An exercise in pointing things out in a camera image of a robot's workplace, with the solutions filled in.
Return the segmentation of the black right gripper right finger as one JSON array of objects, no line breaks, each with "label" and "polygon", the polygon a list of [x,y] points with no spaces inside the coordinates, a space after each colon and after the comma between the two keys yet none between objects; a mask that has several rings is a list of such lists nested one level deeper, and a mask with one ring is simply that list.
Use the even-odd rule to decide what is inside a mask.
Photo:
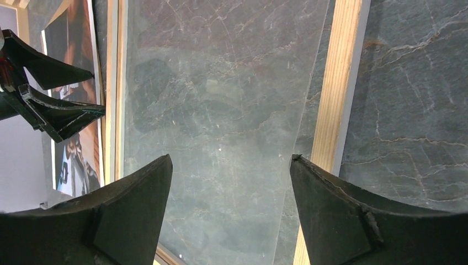
[{"label": "black right gripper right finger", "polygon": [[292,155],[290,177],[312,264],[466,264],[467,214],[391,200]]}]

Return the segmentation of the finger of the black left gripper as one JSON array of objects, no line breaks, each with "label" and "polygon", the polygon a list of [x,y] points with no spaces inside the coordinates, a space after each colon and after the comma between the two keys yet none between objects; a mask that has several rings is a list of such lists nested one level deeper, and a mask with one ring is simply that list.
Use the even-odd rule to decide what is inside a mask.
[{"label": "finger of the black left gripper", "polygon": [[62,142],[105,115],[105,106],[51,98],[29,84],[1,87],[1,120],[22,116],[34,130]]},{"label": "finger of the black left gripper", "polygon": [[27,68],[44,90],[80,83],[94,77],[90,71],[44,55],[20,39],[10,29],[2,30],[3,58],[18,70]]}]

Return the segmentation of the light wooden picture frame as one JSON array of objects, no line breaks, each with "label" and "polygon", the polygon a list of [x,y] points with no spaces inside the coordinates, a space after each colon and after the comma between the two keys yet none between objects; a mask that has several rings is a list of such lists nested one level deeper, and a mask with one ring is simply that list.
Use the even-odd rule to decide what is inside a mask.
[{"label": "light wooden picture frame", "polygon": [[169,154],[155,264],[310,264],[291,156],[339,173],[369,1],[109,1],[105,167]]}]

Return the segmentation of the printed photo with white border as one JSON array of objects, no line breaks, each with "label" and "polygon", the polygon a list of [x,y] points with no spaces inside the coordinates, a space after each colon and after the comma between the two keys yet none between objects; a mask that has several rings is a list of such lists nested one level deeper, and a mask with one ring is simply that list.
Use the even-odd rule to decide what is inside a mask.
[{"label": "printed photo with white border", "polygon": [[63,11],[42,31],[42,45],[45,55],[93,74],[48,91],[68,106],[61,118],[64,140],[51,144],[52,187],[80,197],[104,184],[99,114],[105,108],[92,1],[65,1]]}]

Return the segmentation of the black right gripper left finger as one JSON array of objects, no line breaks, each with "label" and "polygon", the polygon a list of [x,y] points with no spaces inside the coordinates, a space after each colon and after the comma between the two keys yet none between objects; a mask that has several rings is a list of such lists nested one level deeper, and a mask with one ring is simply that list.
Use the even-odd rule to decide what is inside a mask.
[{"label": "black right gripper left finger", "polygon": [[172,173],[164,155],[51,208],[1,214],[1,263],[152,264]]}]

